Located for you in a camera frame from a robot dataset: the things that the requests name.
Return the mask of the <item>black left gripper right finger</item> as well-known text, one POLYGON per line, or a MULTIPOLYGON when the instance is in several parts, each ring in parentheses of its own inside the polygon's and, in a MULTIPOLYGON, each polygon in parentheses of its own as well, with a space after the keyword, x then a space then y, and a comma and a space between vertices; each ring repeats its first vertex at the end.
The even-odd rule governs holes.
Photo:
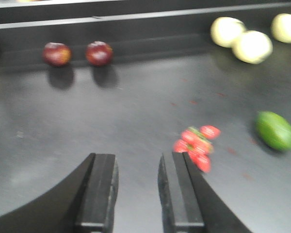
POLYGON ((248 233, 186 153, 160 158, 158 188, 166 233, 248 233))

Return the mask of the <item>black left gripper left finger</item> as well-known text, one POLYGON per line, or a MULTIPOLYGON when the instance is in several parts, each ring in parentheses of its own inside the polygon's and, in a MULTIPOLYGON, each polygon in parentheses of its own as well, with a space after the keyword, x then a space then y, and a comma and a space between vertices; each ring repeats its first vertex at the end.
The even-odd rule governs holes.
POLYGON ((91 153, 52 189, 0 216, 0 233, 111 233, 118 185, 115 155, 91 153))

